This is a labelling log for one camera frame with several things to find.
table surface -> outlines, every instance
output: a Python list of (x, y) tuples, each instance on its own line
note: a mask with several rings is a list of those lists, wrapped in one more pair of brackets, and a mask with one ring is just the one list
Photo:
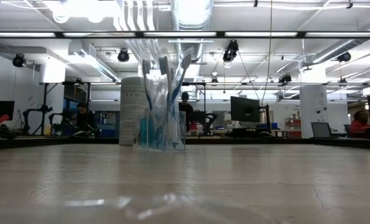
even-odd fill
[(239, 203), (289, 223), (370, 223), (370, 150), (296, 144), (191, 145), (168, 153), (112, 144), (0, 150), (0, 207), (167, 193)]

person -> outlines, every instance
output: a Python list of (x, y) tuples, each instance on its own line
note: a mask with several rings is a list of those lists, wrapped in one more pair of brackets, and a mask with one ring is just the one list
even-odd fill
[(78, 103), (77, 104), (77, 127), (80, 131), (86, 131), (88, 134), (91, 134), (91, 126), (92, 128), (96, 128), (95, 117), (93, 113), (88, 111), (85, 103)]
[(182, 102), (179, 103), (179, 111), (186, 112), (186, 132), (190, 131), (190, 116), (193, 113), (193, 107), (188, 104), (189, 94), (183, 92), (181, 96)]
[(366, 128), (370, 128), (369, 115), (364, 110), (360, 110), (353, 115), (351, 123), (351, 138), (368, 138)]

red shirt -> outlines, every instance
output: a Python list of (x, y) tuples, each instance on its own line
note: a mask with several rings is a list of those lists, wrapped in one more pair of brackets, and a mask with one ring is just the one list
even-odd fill
[(351, 137), (352, 138), (366, 138), (365, 134), (355, 133), (355, 132), (366, 132), (366, 128), (370, 128), (370, 124), (362, 123), (360, 121), (352, 121), (351, 124)]

ceiling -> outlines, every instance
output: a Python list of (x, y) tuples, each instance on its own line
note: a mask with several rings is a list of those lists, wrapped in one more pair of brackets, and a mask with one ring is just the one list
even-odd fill
[[(6, 1), (0, 4), (0, 30), (4, 31), (95, 31), (116, 30), (113, 26), (113, 18), (109, 17), (111, 8), (116, 1), (103, 1), (101, 10), (106, 10), (107, 17), (100, 23), (92, 23), (85, 17), (70, 18), (64, 24), (54, 22), (50, 9), (24, 9), (15, 7), (46, 7), (42, 1), (32, 1), (27, 4), (24, 1)], [(327, 9), (327, 10), (286, 10), (273, 8), (272, 12), (267, 7), (270, 1), (259, 0), (259, 6), (253, 7), (250, 1), (215, 0), (212, 12), (210, 30), (270, 30), (272, 13), (272, 30), (328, 30), (328, 31), (352, 31), (361, 30), (370, 23), (370, 8), (353, 7), (351, 9)], [(348, 0), (273, 0), (273, 6), (285, 7), (320, 7), (320, 6), (347, 6)], [(354, 0), (355, 6), (370, 6), (370, 0)], [(170, 1), (155, 0), (154, 25), (157, 30), (172, 30)], [(137, 19), (136, 2), (134, 19)], [(227, 39), (212, 39), (212, 44), (205, 44), (203, 65), (200, 65), (198, 75), (193, 77), (196, 82), (202, 80), (209, 82), (212, 72), (217, 72), (218, 81), (241, 82), (248, 81), (247, 75), (254, 82), (265, 82), (267, 77), (273, 81), (283, 75), (283, 71), (275, 73), (291, 60), (302, 58), (303, 55), (316, 54), (327, 47), (337, 43), (336, 39), (307, 39), (303, 43), (301, 39), (238, 39), (239, 53), (234, 59), (231, 68), (224, 69), (222, 52), (228, 44)], [(138, 62), (130, 55), (130, 61), (120, 63), (117, 60), (121, 48), (128, 48), (125, 40), (118, 39), (93, 39), (90, 42), (97, 49), (98, 60), (103, 61), (118, 77), (130, 73), (136, 75)], [(71, 62), (68, 53), (70, 40), (0, 40), (0, 44), (8, 47), (45, 47), (57, 54), (62, 61)], [(159, 39), (159, 45), (165, 47), (171, 57), (175, 57), (174, 44), (168, 43), (167, 39)], [(370, 67), (370, 41), (349, 51), (352, 55), (350, 62), (342, 63), (341, 69), (338, 62), (327, 62), (326, 75), (328, 81), (336, 82), (340, 76), (357, 73)], [(288, 71), (292, 75), (293, 82), (298, 80), (298, 68)], [(68, 64), (67, 76), (81, 77), (93, 82), (100, 81), (101, 75), (91, 66), (86, 64)], [(370, 73), (358, 76), (352, 82), (367, 82)]]

office chair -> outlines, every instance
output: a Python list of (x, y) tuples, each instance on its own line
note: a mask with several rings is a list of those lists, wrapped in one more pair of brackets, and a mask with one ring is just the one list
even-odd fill
[(331, 135), (330, 125), (326, 122), (311, 122), (314, 138), (336, 138)]
[(345, 127), (345, 131), (346, 131), (346, 135), (348, 136), (348, 138), (351, 137), (351, 125), (350, 124), (344, 124), (344, 127)]

